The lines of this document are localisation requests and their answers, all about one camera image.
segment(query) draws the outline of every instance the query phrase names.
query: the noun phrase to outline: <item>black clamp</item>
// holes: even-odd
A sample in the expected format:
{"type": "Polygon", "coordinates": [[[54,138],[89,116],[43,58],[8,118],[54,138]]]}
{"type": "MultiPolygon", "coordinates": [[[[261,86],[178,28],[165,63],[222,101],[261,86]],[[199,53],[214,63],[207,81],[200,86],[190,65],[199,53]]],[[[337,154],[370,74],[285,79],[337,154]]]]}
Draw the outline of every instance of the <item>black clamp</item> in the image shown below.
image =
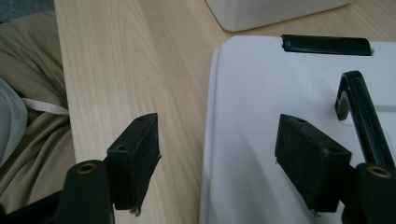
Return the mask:
{"type": "Polygon", "coordinates": [[[140,214],[149,181],[161,158],[158,116],[135,119],[107,150],[104,161],[69,169],[64,189],[5,215],[0,223],[114,223],[113,206],[140,214]]]}
{"type": "Polygon", "coordinates": [[[303,119],[281,115],[276,160],[315,214],[346,207],[345,224],[396,223],[396,172],[360,72],[344,73],[335,103],[338,119],[350,111],[366,163],[349,165],[352,153],[303,119]]]}

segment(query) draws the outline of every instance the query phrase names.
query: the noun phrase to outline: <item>white plastic tray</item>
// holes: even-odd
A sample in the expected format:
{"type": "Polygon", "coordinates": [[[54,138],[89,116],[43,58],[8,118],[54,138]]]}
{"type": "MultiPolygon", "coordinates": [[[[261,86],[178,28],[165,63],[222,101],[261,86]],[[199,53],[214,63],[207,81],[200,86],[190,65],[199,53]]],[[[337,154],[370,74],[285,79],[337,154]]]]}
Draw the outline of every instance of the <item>white plastic tray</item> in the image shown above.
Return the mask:
{"type": "Polygon", "coordinates": [[[373,56],[287,53],[282,40],[236,36],[213,55],[207,103],[201,224],[341,223],[314,217],[276,164],[280,114],[305,119],[364,162],[353,121],[334,110],[341,75],[359,70],[396,158],[395,43],[372,42],[373,56]]]}

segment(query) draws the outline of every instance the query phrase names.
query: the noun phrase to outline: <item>black handle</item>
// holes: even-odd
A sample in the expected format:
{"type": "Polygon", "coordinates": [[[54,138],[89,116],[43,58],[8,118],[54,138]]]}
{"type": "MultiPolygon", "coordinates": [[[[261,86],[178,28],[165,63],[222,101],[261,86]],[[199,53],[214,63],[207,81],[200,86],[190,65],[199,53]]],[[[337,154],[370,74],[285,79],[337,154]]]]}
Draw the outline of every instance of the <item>black handle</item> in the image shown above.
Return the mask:
{"type": "Polygon", "coordinates": [[[394,170],[395,164],[387,140],[359,71],[342,75],[335,110],[339,120],[346,119],[349,110],[351,111],[366,162],[394,170]]]}

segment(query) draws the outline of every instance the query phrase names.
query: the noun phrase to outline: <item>black plastic piece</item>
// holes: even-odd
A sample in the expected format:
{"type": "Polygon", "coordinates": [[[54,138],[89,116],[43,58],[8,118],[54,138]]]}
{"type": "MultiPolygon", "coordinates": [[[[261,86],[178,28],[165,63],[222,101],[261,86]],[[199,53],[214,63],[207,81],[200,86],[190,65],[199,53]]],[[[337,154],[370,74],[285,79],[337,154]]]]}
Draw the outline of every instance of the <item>black plastic piece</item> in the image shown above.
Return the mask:
{"type": "Polygon", "coordinates": [[[160,157],[157,114],[135,119],[107,150],[105,159],[116,209],[140,214],[160,157]]]}
{"type": "Polygon", "coordinates": [[[51,194],[50,196],[24,206],[13,213],[4,215],[0,218],[0,223],[18,223],[18,224],[42,224],[52,223],[58,209],[61,192],[51,194]]]}
{"type": "Polygon", "coordinates": [[[340,120],[346,119],[350,110],[366,161],[394,170],[387,140],[359,71],[342,75],[335,110],[340,120]]]}
{"type": "Polygon", "coordinates": [[[107,170],[102,161],[84,161],[67,172],[54,223],[114,223],[107,170]]]}
{"type": "Polygon", "coordinates": [[[307,121],[282,114],[275,155],[309,210],[335,212],[351,158],[347,149],[307,121]]]}
{"type": "Polygon", "coordinates": [[[282,35],[282,48],[288,52],[370,56],[370,43],[364,38],[282,35]]]}
{"type": "Polygon", "coordinates": [[[396,223],[396,172],[370,163],[356,170],[355,186],[367,223],[396,223]]]}

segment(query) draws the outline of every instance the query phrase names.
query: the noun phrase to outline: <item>beige fabric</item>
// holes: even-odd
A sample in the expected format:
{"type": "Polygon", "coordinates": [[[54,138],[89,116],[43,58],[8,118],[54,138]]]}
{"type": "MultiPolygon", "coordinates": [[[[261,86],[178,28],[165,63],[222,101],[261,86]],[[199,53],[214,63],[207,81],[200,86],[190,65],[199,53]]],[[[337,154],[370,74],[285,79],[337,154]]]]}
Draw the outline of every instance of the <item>beige fabric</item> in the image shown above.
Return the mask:
{"type": "MultiPolygon", "coordinates": [[[[20,97],[67,108],[54,13],[0,24],[0,77],[20,97]]],[[[75,164],[69,117],[29,109],[21,142],[0,167],[0,203],[7,213],[50,195],[75,164]]]]}

